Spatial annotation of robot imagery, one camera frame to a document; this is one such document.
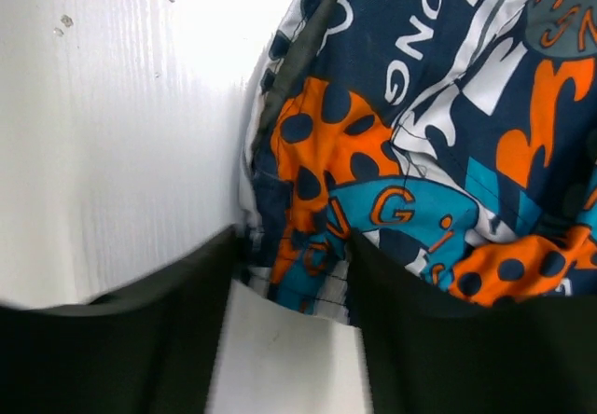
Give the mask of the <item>colourful patterned shorts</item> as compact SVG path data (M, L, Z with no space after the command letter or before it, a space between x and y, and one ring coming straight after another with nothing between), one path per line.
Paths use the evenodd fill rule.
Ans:
M596 0L294 0L240 182L240 279L353 320L355 232L491 307L596 291Z

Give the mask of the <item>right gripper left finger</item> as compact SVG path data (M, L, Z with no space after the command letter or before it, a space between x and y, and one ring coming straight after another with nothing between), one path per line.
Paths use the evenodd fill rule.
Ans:
M1 309L5 413L202 413L238 258L234 228L87 304Z

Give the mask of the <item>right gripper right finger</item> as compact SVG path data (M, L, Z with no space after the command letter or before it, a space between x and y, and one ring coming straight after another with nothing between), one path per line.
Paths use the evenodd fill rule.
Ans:
M348 269L376 413L592 413L596 300L492 309L398 266L360 233Z

